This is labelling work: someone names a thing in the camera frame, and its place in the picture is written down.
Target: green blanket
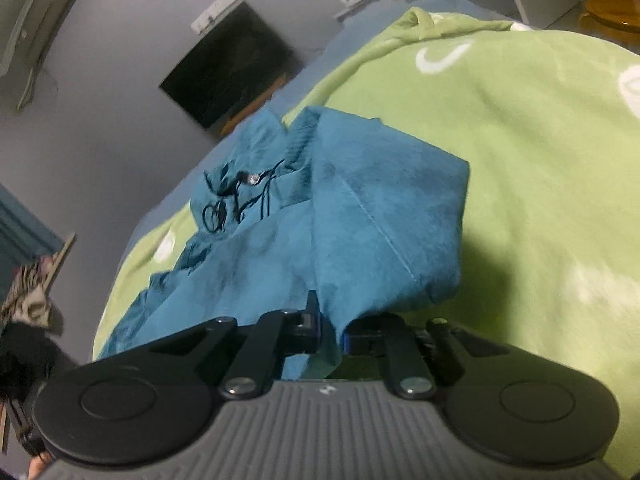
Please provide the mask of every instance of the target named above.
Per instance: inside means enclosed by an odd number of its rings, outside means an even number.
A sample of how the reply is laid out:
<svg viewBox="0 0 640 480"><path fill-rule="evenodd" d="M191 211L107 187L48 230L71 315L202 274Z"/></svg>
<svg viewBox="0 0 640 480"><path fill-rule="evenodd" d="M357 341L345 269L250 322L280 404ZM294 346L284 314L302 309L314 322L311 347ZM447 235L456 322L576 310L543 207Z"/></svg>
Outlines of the green blanket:
<svg viewBox="0 0 640 480"><path fill-rule="evenodd" d="M411 9L285 122L325 105L469 161L462 290L406 317L450 317L599 378L622 413L607 460L631 475L640 468L640 57L510 27Z"/></svg>

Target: television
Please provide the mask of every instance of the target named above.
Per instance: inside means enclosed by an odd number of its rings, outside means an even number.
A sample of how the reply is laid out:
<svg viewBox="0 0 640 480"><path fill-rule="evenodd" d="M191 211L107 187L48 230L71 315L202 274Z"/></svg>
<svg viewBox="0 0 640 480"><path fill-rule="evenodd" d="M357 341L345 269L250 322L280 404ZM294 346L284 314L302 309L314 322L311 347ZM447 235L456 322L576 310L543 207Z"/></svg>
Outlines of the television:
<svg viewBox="0 0 640 480"><path fill-rule="evenodd" d="M241 2L191 49L160 88L209 128L267 90L291 56L291 49Z"/></svg>

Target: gray wall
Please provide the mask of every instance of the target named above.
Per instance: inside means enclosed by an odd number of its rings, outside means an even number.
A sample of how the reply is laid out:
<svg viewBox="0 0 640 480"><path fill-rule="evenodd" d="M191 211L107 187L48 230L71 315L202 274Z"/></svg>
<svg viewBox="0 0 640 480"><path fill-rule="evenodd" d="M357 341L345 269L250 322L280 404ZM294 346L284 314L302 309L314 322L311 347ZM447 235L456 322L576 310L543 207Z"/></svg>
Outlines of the gray wall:
<svg viewBox="0 0 640 480"><path fill-rule="evenodd" d="M57 234L78 233L52 290L65 317L60 345L78 361L138 219L214 146L158 89L212 1L78 0L33 105L0 118L0 182ZM248 1L305 59L338 32L337 0ZM515 13L512 0L472 1ZM10 448L12 463L0 466L18 474L24 457Z"/></svg>

